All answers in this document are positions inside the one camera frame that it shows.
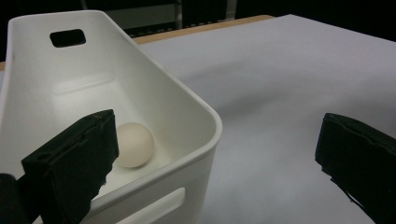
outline white paper sheet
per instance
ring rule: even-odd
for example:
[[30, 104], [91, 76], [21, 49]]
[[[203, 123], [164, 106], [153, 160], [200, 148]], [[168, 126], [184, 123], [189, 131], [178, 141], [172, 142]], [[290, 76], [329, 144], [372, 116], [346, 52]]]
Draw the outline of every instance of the white paper sheet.
[[199, 223], [374, 223], [315, 149], [326, 112], [396, 137], [396, 43], [289, 15], [141, 49], [222, 118]]

